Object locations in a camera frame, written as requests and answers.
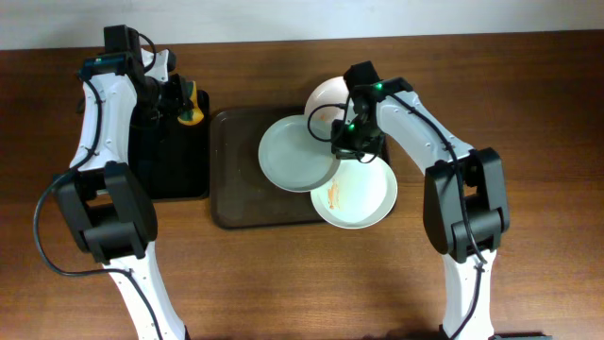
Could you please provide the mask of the green yellow sponge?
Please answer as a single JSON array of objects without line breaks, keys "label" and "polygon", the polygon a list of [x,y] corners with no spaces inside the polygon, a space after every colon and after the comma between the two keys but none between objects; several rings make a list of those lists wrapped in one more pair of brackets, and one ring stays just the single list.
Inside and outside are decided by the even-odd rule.
[{"label": "green yellow sponge", "polygon": [[204,120],[205,115],[199,107],[196,82],[187,81],[185,83],[185,89],[188,96],[188,101],[185,108],[177,117],[177,121],[181,125],[192,127],[200,124]]}]

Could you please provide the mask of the white plate with sauce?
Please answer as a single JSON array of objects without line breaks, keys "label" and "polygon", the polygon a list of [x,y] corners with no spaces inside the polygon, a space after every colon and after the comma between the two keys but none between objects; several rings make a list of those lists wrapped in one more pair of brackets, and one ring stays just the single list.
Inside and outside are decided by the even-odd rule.
[{"label": "white plate with sauce", "polygon": [[313,208],[329,224],[358,230],[385,218],[397,199],[397,182],[382,158],[342,161],[335,175],[310,191]]}]

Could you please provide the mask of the grey plate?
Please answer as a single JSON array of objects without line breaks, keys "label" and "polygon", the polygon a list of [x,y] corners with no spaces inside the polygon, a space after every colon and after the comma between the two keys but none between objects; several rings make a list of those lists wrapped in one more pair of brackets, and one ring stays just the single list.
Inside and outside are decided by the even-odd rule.
[{"label": "grey plate", "polygon": [[330,127],[306,115],[290,115],[273,123],[260,139],[258,157],[264,176],[278,188],[305,193],[327,183],[340,161],[326,138]]}]

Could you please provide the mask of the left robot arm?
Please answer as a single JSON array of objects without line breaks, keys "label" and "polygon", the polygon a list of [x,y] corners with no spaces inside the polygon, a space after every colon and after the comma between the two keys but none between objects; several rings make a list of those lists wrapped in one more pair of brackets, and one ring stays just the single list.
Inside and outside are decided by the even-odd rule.
[{"label": "left robot arm", "polygon": [[81,251],[109,275],[141,339],[189,334],[164,286],[156,257],[153,202],[129,166],[130,122],[161,90],[176,66],[168,49],[86,59],[79,74],[84,118],[68,172],[55,186],[59,209]]}]

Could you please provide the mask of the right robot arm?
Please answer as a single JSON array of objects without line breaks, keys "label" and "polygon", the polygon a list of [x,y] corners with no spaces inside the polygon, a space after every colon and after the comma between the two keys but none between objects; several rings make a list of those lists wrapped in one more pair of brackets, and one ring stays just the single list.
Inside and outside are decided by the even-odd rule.
[{"label": "right robot arm", "polygon": [[446,339],[491,339],[491,275],[510,214],[502,160],[446,129],[404,78],[344,77],[333,148],[351,158],[390,136],[424,174],[423,223],[445,269]]}]

